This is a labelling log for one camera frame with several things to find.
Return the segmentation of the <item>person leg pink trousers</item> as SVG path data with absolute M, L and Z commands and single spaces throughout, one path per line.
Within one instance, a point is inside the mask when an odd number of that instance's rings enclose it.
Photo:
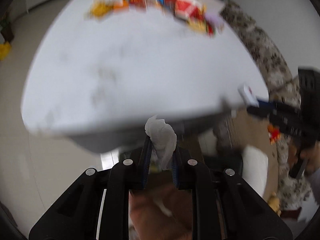
M 192 197 L 173 183 L 129 194 L 130 218 L 139 239 L 192 239 Z

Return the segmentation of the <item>white tissue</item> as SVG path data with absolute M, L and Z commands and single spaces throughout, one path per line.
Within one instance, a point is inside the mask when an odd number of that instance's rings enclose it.
M 177 135 L 174 129 L 158 119 L 156 115 L 148 118 L 145 133 L 150 137 L 162 170 L 171 168 L 172 155 L 177 146 Z

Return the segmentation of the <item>red yellow toy on sofa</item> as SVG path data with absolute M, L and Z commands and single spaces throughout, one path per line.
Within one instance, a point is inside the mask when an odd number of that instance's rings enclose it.
M 270 144 L 275 144 L 281 138 L 279 127 L 269 124 L 267 127 Z

